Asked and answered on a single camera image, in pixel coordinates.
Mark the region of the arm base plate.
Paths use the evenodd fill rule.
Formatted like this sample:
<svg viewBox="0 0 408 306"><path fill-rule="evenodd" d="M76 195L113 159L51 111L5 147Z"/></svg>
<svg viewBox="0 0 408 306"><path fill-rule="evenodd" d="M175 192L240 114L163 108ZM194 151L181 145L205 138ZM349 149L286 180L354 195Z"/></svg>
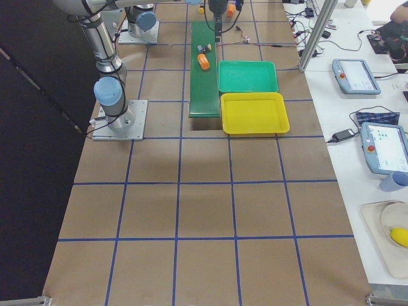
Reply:
<svg viewBox="0 0 408 306"><path fill-rule="evenodd" d="M159 36L159 25L160 21L157 20L155 26L147 31L136 25L132 25L130 31L128 31L128 21L125 20L120 30L118 42L121 45L156 45Z"/></svg>
<svg viewBox="0 0 408 306"><path fill-rule="evenodd" d="M146 99L127 100L126 112L109 126L107 126L105 111L100 107L98 117L102 119L96 121L92 139L94 141L142 141L148 103Z"/></svg>

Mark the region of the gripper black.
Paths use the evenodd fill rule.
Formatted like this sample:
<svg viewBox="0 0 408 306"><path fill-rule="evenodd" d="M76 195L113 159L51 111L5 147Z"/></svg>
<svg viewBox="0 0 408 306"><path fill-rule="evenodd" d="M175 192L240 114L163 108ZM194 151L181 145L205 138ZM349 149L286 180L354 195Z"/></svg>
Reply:
<svg viewBox="0 0 408 306"><path fill-rule="evenodd" d="M228 9L228 0L209 0L208 8L214 15L222 15Z"/></svg>

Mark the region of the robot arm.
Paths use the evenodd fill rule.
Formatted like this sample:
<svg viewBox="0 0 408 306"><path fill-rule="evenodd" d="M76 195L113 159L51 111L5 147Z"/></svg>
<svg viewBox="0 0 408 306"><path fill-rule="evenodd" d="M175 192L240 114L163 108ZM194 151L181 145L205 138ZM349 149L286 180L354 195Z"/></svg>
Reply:
<svg viewBox="0 0 408 306"><path fill-rule="evenodd" d="M79 23L93 51L100 79L94 84L94 95L103 118L90 132L93 140L141 140L145 128L148 102L126 97L127 68L117 55L113 36L103 20L103 11L123 9L129 13L128 29L149 31L157 20L150 7L159 1L54 1L67 13L67 19Z"/></svg>
<svg viewBox="0 0 408 306"><path fill-rule="evenodd" d="M142 37L145 32L156 26L157 18L153 12L153 7L152 3L148 3L124 8L128 24L127 31L132 37ZM216 36L221 36L222 15L227 11L228 1L208 1L207 8L214 16L214 28L212 30Z"/></svg>

